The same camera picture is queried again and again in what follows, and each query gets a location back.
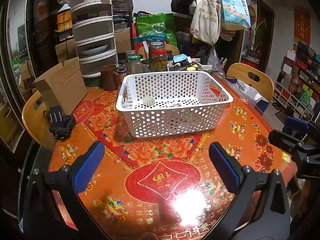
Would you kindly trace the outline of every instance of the beige tote bag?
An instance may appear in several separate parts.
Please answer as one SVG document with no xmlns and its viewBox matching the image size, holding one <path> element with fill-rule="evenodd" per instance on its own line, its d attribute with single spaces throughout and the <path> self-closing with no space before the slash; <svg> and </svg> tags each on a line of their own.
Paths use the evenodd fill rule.
<svg viewBox="0 0 320 240">
<path fill-rule="evenodd" d="M 190 33 L 198 40 L 213 46 L 221 32 L 221 5 L 218 0 L 196 0 L 196 10 Z"/>
</svg>

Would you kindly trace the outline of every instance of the wooden chair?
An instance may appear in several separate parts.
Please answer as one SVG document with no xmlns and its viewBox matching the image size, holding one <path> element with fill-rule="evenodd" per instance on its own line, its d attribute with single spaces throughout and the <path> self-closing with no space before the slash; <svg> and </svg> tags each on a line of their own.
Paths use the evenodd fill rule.
<svg viewBox="0 0 320 240">
<path fill-rule="evenodd" d="M 257 82 L 250 78 L 250 76 L 252 77 L 253 75 L 251 74 L 249 76 L 249 73 L 253 73 L 258 76 L 259 81 Z M 242 82 L 255 88 L 260 95 L 269 102 L 272 100 L 274 93 L 273 81 L 265 73 L 243 63 L 234 63 L 228 69 L 227 76 L 240 79 Z"/>
<path fill-rule="evenodd" d="M 22 110 L 22 121 L 31 137 L 41 145 L 49 132 L 49 110 L 40 98 L 41 94 L 37 91 L 26 102 Z"/>
<path fill-rule="evenodd" d="M 165 49 L 166 50 L 171 50 L 172 51 L 172 55 L 177 56 L 180 55 L 180 52 L 178 50 L 178 48 L 174 45 L 171 44 L 166 44 L 165 45 Z M 137 55 L 143 55 L 143 58 L 149 58 L 149 54 L 146 53 L 146 51 L 144 50 L 144 47 L 140 48 Z"/>
</svg>

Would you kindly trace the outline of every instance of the floral tablecloth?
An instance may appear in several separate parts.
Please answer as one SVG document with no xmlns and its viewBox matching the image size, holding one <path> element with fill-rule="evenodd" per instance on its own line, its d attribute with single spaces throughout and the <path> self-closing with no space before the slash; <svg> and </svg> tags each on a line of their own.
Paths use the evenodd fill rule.
<svg viewBox="0 0 320 240">
<path fill-rule="evenodd" d="M 76 110 L 71 137 L 55 146 L 49 171 L 72 164 L 94 140 L 105 145 L 105 156 L 79 197 L 98 224 L 113 239 L 136 239 L 149 231 L 160 240 L 203 237 L 223 214 L 234 195 L 229 193 L 208 156 L 220 142 L 241 165 L 256 171 L 282 171 L 285 183 L 295 172 L 270 145 L 271 130 L 260 114 L 219 81 L 234 98 L 215 129 L 156 138 L 134 138 L 116 110 L 118 91 L 89 88 Z M 54 191 L 66 223 L 75 228 Z M 252 200 L 253 210 L 258 195 Z"/>
</svg>

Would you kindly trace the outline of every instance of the screw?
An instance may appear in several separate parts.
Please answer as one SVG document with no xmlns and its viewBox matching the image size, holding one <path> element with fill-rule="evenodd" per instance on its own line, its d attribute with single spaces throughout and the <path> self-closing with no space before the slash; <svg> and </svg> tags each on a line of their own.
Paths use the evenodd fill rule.
<svg viewBox="0 0 320 240">
<path fill-rule="evenodd" d="M 280 175 L 281 171 L 279 171 L 278 169 L 274 169 L 272 172 L 274 172 L 276 175 Z"/>
<path fill-rule="evenodd" d="M 61 169 L 62 169 L 63 171 L 65 171 L 65 172 L 67 172 L 67 171 L 70 169 L 70 166 L 69 166 L 69 165 L 63 165 L 63 166 L 61 167 Z"/>
<path fill-rule="evenodd" d="M 40 172 L 40 170 L 38 168 L 35 168 L 32 173 L 37 175 L 39 172 Z"/>
<path fill-rule="evenodd" d="M 249 173 L 250 171 L 252 171 L 252 168 L 249 165 L 245 165 L 245 166 L 242 167 L 242 170 L 244 172 Z"/>
</svg>

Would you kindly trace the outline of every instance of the blue face mask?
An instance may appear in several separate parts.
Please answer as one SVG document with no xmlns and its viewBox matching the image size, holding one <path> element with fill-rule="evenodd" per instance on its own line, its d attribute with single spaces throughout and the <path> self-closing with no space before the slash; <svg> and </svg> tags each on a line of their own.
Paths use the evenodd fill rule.
<svg viewBox="0 0 320 240">
<path fill-rule="evenodd" d="M 184 54 L 180 54 L 180 55 L 177 55 L 177 56 L 173 56 L 173 61 L 174 63 L 177 63 L 177 62 L 181 62 L 182 60 L 185 60 L 187 59 L 188 57 Z"/>
</svg>

